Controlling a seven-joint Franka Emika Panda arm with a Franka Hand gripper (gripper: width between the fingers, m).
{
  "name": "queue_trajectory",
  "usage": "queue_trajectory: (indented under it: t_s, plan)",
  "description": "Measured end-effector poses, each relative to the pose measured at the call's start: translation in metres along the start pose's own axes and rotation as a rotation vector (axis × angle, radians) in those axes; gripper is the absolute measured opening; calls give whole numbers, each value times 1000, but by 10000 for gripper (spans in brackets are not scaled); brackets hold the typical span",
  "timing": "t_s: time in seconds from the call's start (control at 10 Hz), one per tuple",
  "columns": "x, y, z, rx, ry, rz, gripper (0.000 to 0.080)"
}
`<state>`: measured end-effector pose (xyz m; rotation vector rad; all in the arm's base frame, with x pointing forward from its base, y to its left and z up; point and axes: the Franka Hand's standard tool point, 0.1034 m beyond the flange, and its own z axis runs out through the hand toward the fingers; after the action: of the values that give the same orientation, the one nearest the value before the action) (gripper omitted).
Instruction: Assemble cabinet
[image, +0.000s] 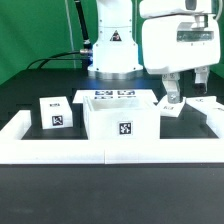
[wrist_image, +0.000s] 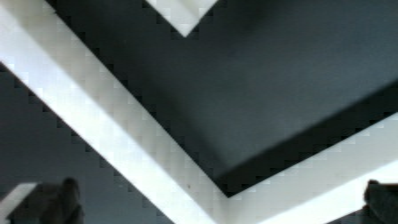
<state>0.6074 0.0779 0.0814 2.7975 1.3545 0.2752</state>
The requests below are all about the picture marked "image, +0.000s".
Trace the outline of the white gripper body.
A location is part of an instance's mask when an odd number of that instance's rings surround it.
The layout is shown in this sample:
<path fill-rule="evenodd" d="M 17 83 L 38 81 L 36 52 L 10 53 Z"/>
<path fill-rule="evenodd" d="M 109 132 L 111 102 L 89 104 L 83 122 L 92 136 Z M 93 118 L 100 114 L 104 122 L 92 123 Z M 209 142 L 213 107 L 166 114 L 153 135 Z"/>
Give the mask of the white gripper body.
<path fill-rule="evenodd" d="M 142 54 L 149 74 L 169 74 L 217 64 L 220 33 L 216 20 L 199 28 L 194 16 L 147 19 L 142 26 Z"/>

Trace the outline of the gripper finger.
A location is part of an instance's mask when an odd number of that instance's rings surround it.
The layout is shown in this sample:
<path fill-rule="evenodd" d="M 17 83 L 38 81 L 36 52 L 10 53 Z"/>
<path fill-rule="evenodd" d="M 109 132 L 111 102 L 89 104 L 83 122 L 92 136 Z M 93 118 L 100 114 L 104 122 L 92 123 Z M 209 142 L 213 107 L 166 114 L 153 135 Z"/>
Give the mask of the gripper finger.
<path fill-rule="evenodd" d="M 179 73 L 169 73 L 162 75 L 162 83 L 167 92 L 167 100 L 169 103 L 181 102 L 179 79 Z"/>
<path fill-rule="evenodd" d="M 208 78 L 209 68 L 207 66 L 195 69 L 195 89 L 198 94 L 207 93 Z"/>

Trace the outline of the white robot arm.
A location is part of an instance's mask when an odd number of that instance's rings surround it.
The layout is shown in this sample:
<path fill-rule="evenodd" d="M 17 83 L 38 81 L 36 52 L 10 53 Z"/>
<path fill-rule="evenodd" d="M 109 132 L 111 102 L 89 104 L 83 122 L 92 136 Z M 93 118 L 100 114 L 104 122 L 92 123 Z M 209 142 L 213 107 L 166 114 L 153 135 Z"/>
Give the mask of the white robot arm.
<path fill-rule="evenodd" d="M 96 0 L 98 40 L 91 77 L 126 79 L 146 70 L 162 77 L 170 103 L 179 103 L 180 73 L 195 71 L 195 88 L 204 94 L 210 66 L 220 60 L 218 17 L 211 0 L 142 0 L 142 44 L 132 37 L 132 1 Z"/>

